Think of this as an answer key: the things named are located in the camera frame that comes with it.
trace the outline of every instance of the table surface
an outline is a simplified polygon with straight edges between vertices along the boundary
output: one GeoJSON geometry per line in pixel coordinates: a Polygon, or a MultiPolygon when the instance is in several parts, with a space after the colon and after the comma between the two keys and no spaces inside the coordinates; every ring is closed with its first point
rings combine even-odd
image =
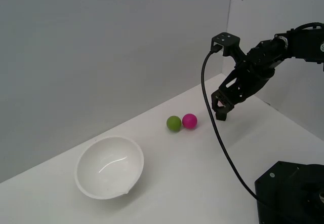
{"type": "MultiPolygon", "coordinates": [[[[211,94],[224,80],[210,79],[211,94]]],[[[256,97],[217,122],[247,184],[277,161],[324,164],[324,142],[256,97]]],[[[217,142],[200,85],[0,184],[0,223],[258,223],[255,200],[236,179],[217,142]],[[193,113],[198,127],[172,133],[171,115],[193,113]],[[83,195],[73,178],[78,157],[108,135],[134,139],[144,170],[127,194],[112,200],[83,195]]]]}

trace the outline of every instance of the black cable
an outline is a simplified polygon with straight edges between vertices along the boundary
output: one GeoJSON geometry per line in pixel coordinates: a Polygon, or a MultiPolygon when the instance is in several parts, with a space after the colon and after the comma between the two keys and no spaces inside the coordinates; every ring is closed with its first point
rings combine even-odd
{"type": "Polygon", "coordinates": [[[322,29],[324,28],[324,24],[323,23],[319,23],[319,22],[313,22],[313,23],[307,23],[301,26],[298,26],[294,31],[300,31],[306,28],[311,28],[311,27],[321,27],[322,29]]]}
{"type": "Polygon", "coordinates": [[[208,114],[209,114],[209,117],[211,118],[211,121],[212,121],[212,125],[213,125],[213,128],[214,128],[214,131],[216,133],[216,137],[219,141],[219,144],[225,154],[225,157],[227,159],[227,161],[229,162],[229,164],[231,165],[236,177],[238,178],[238,180],[240,181],[240,183],[243,185],[243,187],[250,193],[250,195],[252,195],[252,197],[254,199],[256,199],[260,204],[262,204],[263,206],[265,206],[266,208],[268,208],[269,210],[273,211],[274,213],[276,213],[277,215],[281,216],[282,218],[286,219],[287,221],[289,221],[290,223],[293,223],[293,224],[297,224],[295,221],[291,220],[289,217],[283,215],[282,213],[280,213],[279,211],[277,211],[275,208],[273,207],[270,207],[267,203],[265,203],[263,200],[261,200],[250,188],[249,186],[244,182],[244,180],[242,179],[242,177],[240,176],[239,172],[237,171],[231,157],[229,156],[227,150],[226,150],[226,147],[223,143],[223,140],[218,132],[218,129],[217,129],[217,126],[216,126],[216,123],[215,123],[215,119],[214,119],[214,115],[213,115],[213,112],[211,110],[211,107],[209,106],[209,102],[208,102],[208,98],[207,98],[207,94],[206,94],[206,89],[205,89],[205,68],[206,68],[206,64],[207,64],[207,61],[209,59],[209,57],[213,54],[213,53],[217,53],[219,52],[220,50],[222,49],[222,47],[220,45],[216,45],[214,46],[213,48],[213,51],[210,51],[208,53],[208,55],[206,56],[205,60],[204,60],[204,63],[202,64],[202,69],[201,69],[201,88],[202,88],[202,94],[204,96],[204,100],[205,100],[205,103],[206,103],[206,107],[207,107],[207,110],[208,110],[208,114]]]}

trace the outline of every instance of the black robotic arm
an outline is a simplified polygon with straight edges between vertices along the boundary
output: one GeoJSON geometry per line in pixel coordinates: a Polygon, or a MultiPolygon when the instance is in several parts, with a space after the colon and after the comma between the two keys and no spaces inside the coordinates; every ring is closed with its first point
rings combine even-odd
{"type": "Polygon", "coordinates": [[[324,63],[324,24],[309,23],[276,34],[260,42],[247,55],[239,47],[240,38],[223,32],[212,38],[211,52],[223,51],[235,61],[234,70],[212,94],[212,108],[217,120],[226,120],[236,104],[258,92],[273,77],[275,67],[287,58],[324,63]]]}

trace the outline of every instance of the magenta ball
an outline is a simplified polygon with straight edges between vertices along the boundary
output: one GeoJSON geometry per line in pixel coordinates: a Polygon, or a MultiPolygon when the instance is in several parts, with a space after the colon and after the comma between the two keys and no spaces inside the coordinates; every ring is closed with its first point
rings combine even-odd
{"type": "Polygon", "coordinates": [[[198,119],[193,114],[186,114],[182,118],[183,127],[187,128],[187,129],[193,129],[193,128],[195,128],[196,125],[197,125],[197,122],[198,122],[198,119]]]}

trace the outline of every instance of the white backdrop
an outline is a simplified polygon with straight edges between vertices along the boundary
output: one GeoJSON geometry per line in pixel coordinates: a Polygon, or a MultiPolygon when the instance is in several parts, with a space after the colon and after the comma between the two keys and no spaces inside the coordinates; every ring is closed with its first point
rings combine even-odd
{"type": "MultiPolygon", "coordinates": [[[[239,36],[248,52],[259,41],[308,22],[324,22],[323,0],[231,0],[228,32],[239,36]]],[[[226,58],[223,73],[229,74],[233,66],[226,58]]],[[[289,59],[257,96],[324,139],[323,85],[323,65],[289,59]]]]}
{"type": "Polygon", "coordinates": [[[229,2],[0,0],[0,182],[199,84],[229,2]]]}

